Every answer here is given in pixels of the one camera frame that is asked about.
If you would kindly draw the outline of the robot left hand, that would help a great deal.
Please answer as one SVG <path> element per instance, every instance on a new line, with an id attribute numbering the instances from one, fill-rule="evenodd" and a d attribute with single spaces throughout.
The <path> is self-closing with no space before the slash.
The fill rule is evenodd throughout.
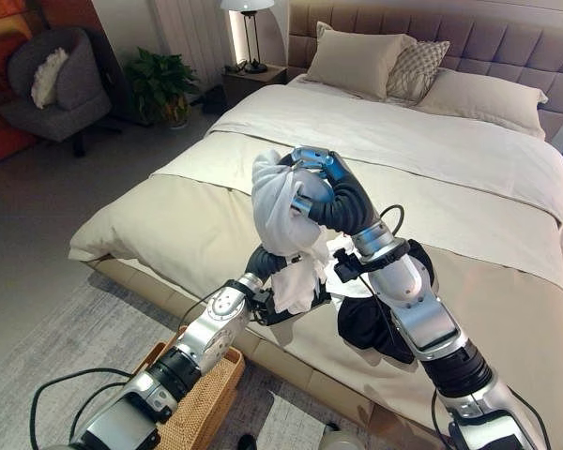
<path id="1" fill-rule="evenodd" d="M 286 258 L 258 246 L 248 259 L 245 272 L 255 275 L 263 283 L 287 266 Z"/>

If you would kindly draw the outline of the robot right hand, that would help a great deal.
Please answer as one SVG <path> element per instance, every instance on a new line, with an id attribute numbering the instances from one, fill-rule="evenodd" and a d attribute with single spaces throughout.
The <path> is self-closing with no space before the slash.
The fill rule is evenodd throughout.
<path id="1" fill-rule="evenodd" d="M 281 165 L 302 165 L 306 169 L 320 169 L 332 187 L 328 202 L 310 199 L 297 193 L 291 207 L 328 229 L 356 235 L 379 221 L 368 194 L 352 174 L 342 157 L 331 150 L 300 145 L 279 161 Z"/>

